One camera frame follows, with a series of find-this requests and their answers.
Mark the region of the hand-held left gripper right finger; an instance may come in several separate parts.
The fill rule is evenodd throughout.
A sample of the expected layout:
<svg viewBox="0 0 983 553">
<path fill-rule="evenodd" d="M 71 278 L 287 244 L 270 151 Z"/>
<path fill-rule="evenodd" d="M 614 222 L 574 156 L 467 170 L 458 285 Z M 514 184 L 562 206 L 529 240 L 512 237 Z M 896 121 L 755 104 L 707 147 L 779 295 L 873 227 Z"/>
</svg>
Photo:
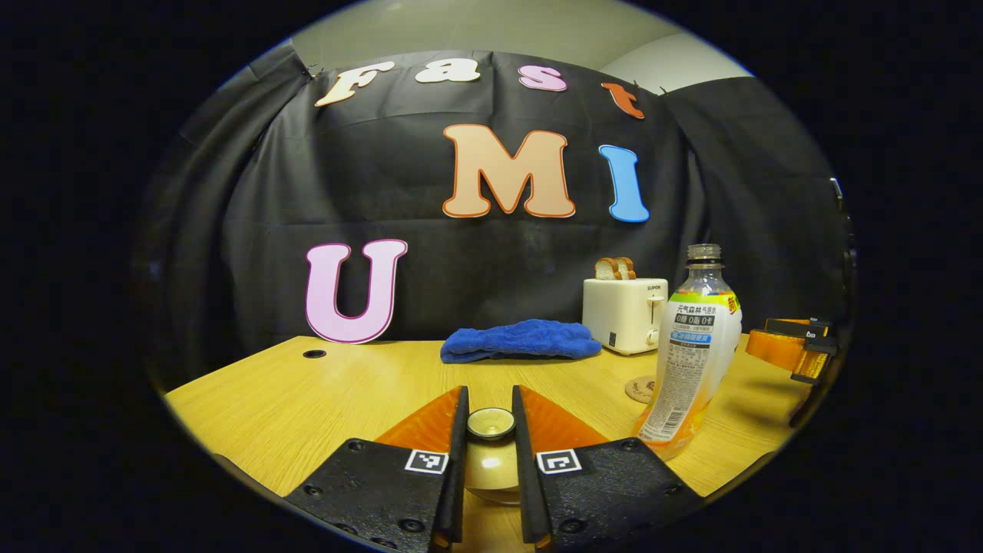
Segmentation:
<svg viewBox="0 0 983 553">
<path fill-rule="evenodd" d="M 703 506 L 637 438 L 607 440 L 527 386 L 512 412 L 523 539 L 538 552 L 627 552 Z"/>
</svg>

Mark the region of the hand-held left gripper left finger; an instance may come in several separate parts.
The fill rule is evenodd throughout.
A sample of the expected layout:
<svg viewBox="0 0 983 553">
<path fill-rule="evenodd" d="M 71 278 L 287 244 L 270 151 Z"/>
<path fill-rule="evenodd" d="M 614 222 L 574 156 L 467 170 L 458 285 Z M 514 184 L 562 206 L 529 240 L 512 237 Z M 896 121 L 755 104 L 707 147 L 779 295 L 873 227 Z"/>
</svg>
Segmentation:
<svg viewBox="0 0 983 553">
<path fill-rule="evenodd" d="M 449 552 L 462 540 L 468 416 L 456 386 L 376 440 L 345 441 L 286 501 L 384 550 Z"/>
</svg>

